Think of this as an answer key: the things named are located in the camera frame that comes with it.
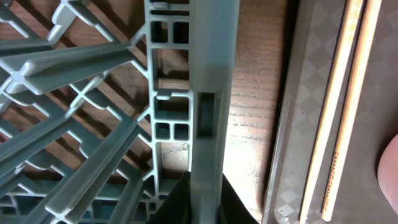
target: pink round object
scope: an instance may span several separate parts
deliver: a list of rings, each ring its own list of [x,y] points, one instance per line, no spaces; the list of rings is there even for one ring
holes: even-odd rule
[[[386,147],[377,169],[379,185],[384,196],[398,214],[398,135]]]

